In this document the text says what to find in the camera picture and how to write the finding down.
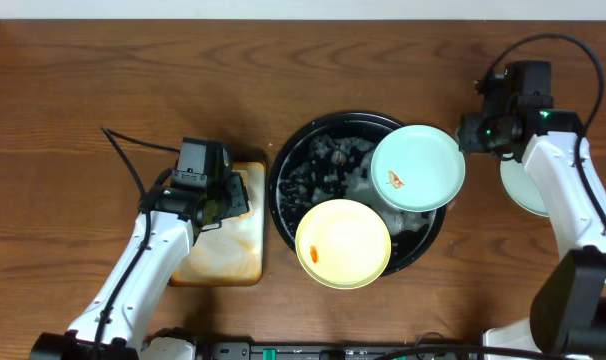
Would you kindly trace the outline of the light blue plate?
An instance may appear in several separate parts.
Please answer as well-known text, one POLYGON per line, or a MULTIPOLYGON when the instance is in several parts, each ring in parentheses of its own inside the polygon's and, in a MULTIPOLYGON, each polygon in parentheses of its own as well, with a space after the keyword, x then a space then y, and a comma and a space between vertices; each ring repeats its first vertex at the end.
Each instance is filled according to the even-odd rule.
POLYGON ((536 184, 521 163, 514 160, 502 161, 500 176, 506 192, 514 202, 530 213, 548 216, 536 184))
POLYGON ((446 205, 462 188, 465 174, 465 159, 455 140, 427 125, 392 131, 376 146, 370 163, 378 196, 409 212, 446 205))

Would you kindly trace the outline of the light blue plate top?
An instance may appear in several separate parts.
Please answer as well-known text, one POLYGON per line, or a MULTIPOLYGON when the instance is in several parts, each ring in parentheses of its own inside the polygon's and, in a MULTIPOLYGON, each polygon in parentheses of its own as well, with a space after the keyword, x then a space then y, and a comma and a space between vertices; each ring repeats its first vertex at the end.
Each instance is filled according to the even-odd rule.
POLYGON ((500 176, 506 192, 514 202, 530 213, 548 216, 536 184, 521 163, 514 160, 502 161, 500 176))

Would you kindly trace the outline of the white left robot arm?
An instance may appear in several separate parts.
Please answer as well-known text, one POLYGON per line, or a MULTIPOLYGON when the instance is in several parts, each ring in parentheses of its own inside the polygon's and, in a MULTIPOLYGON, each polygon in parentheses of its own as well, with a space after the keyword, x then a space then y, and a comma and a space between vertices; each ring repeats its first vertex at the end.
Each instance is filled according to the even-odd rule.
POLYGON ((172 274, 199 235, 250 211, 243 173, 206 187, 164 182, 164 171, 139 203, 127 247, 101 290, 63 334, 44 332, 32 359, 195 359, 197 342, 180 329, 147 340, 146 329, 172 274))

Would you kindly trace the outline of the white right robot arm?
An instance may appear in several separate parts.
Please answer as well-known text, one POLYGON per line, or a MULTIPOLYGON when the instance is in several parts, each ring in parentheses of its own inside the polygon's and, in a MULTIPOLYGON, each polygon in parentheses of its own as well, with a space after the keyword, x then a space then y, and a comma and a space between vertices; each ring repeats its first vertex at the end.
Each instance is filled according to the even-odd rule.
POLYGON ((464 153, 508 155, 542 199, 560 262, 534 297, 528 319, 483 334, 488 347, 606 358, 606 192, 574 111, 558 110, 551 65, 517 61, 477 86, 482 110, 462 116, 464 153))

